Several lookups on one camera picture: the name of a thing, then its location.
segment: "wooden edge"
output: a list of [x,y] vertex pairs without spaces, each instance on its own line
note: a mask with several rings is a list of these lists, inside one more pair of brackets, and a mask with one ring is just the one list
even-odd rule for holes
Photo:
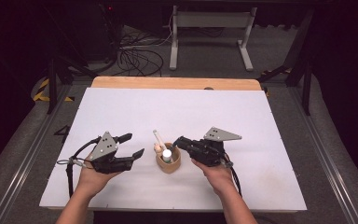
[[96,77],[92,88],[261,91],[255,79],[197,77]]

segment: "human arm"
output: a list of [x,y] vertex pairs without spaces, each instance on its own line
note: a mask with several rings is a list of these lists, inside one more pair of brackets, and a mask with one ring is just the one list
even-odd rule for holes
[[120,174],[101,174],[92,169],[88,161],[85,161],[85,164],[89,168],[82,167],[75,192],[63,208],[56,224],[85,223],[91,199],[106,186],[111,178]]
[[227,224],[254,224],[254,216],[235,188],[231,171],[223,165],[208,167],[198,161],[192,160],[198,166],[214,193],[220,198]]

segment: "white stick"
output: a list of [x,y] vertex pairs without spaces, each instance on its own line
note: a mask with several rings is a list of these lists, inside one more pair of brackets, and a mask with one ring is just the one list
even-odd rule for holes
[[165,147],[165,144],[164,142],[162,141],[161,137],[159,136],[159,133],[157,132],[157,130],[153,130],[153,134],[156,136],[157,140],[158,140],[158,143],[159,145],[162,147],[163,151],[165,149],[167,149],[167,147]]

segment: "human hand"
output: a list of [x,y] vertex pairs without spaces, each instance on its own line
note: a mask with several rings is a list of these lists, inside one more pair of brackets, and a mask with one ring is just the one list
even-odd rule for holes
[[217,195],[220,196],[225,190],[235,188],[230,169],[223,165],[208,167],[194,159],[191,161],[202,170]]
[[81,169],[76,191],[81,191],[81,193],[85,196],[92,198],[106,186],[107,182],[110,179],[112,179],[116,175],[121,174],[122,172],[112,173],[108,175],[98,173],[92,168],[91,163],[88,161],[89,159],[90,154],[84,162],[87,167],[82,167]]

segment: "wooden cup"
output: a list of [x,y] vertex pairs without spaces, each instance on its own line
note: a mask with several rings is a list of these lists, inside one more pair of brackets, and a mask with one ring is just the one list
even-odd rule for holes
[[[170,148],[172,146],[172,143],[165,143],[166,148]],[[165,174],[171,174],[175,170],[177,170],[181,163],[181,156],[180,156],[180,149],[178,147],[175,147],[172,151],[172,159],[173,162],[166,163],[160,156],[156,155],[156,161],[161,168],[161,171]]]

